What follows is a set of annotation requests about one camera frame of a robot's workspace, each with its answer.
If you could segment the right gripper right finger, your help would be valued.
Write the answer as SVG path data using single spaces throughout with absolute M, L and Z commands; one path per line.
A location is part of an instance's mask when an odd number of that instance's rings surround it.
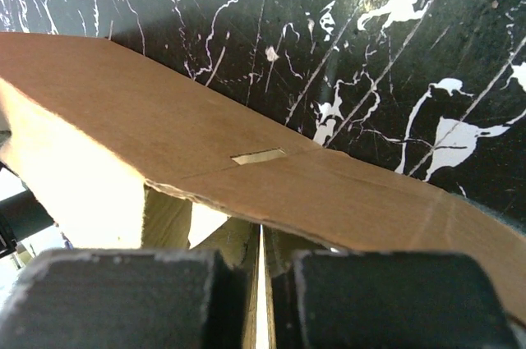
M 327 250 L 327 248 L 302 236 L 263 227 L 265 272 L 268 279 L 286 276 L 293 279 L 294 256 L 298 252 Z

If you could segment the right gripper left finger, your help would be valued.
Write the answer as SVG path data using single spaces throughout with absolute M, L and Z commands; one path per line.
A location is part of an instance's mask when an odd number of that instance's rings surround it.
M 232 269 L 252 271 L 256 267 L 259 227 L 239 218 L 228 218 L 193 250 L 217 250 Z

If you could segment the brown cardboard box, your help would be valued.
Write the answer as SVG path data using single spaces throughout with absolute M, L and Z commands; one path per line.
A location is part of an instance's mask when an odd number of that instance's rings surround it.
M 152 189 L 338 248 L 465 253 L 525 317 L 523 235 L 109 40 L 2 33 L 1 127 L 1 160 L 77 246 L 166 246 Z

